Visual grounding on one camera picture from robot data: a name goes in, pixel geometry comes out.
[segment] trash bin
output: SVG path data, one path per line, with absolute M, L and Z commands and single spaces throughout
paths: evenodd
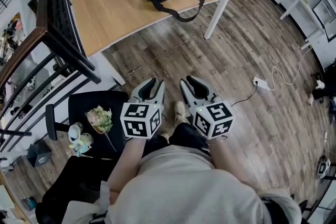
M 48 147 L 44 140 L 36 145 L 30 145 L 28 149 L 27 158 L 32 167 L 38 167 L 50 160 L 51 149 Z

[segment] black cable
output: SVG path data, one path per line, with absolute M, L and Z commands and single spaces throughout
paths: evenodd
M 324 210 L 328 210 L 328 211 L 332 211 L 333 209 L 331 209 L 331 208 L 326 208 L 326 207 L 322 207 L 322 206 L 318 206 L 318 208 L 322 208 L 322 209 L 324 209 Z
M 257 91 L 257 88 L 258 88 L 258 81 L 256 81 L 256 89 L 254 90 L 254 92 L 252 93 L 252 95 L 250 95 L 247 99 L 244 99 L 244 100 L 240 100 L 240 101 L 237 101 L 235 102 L 231 107 L 233 107 L 235 104 L 238 104 L 240 102 L 244 102 L 244 101 L 247 101 L 248 99 L 250 99 Z

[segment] black chair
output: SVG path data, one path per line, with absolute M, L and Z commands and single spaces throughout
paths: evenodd
M 123 104 L 129 99 L 127 93 L 119 91 L 97 91 L 73 94 L 69 97 L 68 112 L 69 124 L 80 122 L 83 132 L 93 137 L 93 147 L 85 153 L 86 156 L 98 158 L 115 158 L 120 156 L 124 145 L 123 129 L 120 115 Z M 85 113 L 101 106 L 104 110 L 111 109 L 113 126 L 108 133 L 110 141 L 104 134 L 98 134 L 88 122 Z M 46 106 L 47 132 L 52 140 L 57 140 L 56 131 L 68 131 L 69 125 L 55 122 L 54 106 Z
M 61 224 L 70 201 L 94 203 L 118 159 L 72 156 L 35 209 L 39 224 Z

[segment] person's arm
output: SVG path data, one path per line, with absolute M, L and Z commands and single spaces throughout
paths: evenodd
M 140 165 L 146 139 L 133 138 L 126 143 L 126 146 L 114 167 L 107 183 L 111 191 L 111 203 L 117 199 L 124 186 L 133 179 Z
M 209 140 L 208 148 L 216 169 L 225 170 L 234 175 L 240 182 L 252 187 L 248 182 L 246 172 L 222 137 Z

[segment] white cable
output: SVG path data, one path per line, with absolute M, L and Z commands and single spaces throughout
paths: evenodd
M 329 153 L 331 153 L 331 154 L 334 154 L 334 155 L 336 155 L 336 153 L 334 153 L 334 152 L 331 152 L 331 151 L 329 151 L 329 150 L 325 150 L 325 151 L 327 151 L 327 152 L 329 152 Z
M 298 72 L 297 72 L 295 78 L 293 79 L 293 81 L 292 81 L 291 83 L 288 83 L 288 82 L 285 80 L 285 78 L 283 77 L 282 72 L 280 71 L 280 69 L 279 69 L 278 67 L 273 66 L 273 67 L 272 67 L 272 83 L 273 83 L 273 86 L 274 86 L 274 87 L 273 87 L 273 89 L 267 87 L 268 90 L 270 90 L 270 91 L 274 91 L 274 90 L 275 90 L 275 83 L 274 83 L 274 79 L 273 79 L 273 75 L 274 75 L 274 70 L 275 70 L 275 69 L 277 69 L 277 70 L 280 72 L 280 74 L 281 74 L 281 76 L 282 76 L 282 79 L 284 80 L 285 84 L 287 84 L 287 85 L 292 85 L 292 84 L 294 83 L 294 81 L 296 80 L 296 78 L 299 76 L 299 71 L 300 71 L 300 68 L 301 68 L 301 62 L 302 62 L 302 60 L 304 59 L 304 57 L 306 56 L 306 54 L 307 54 L 311 49 L 312 49 L 312 48 L 310 48 L 309 50 L 307 50 L 307 51 L 304 53 L 304 55 L 301 57 L 301 60 L 299 61 Z

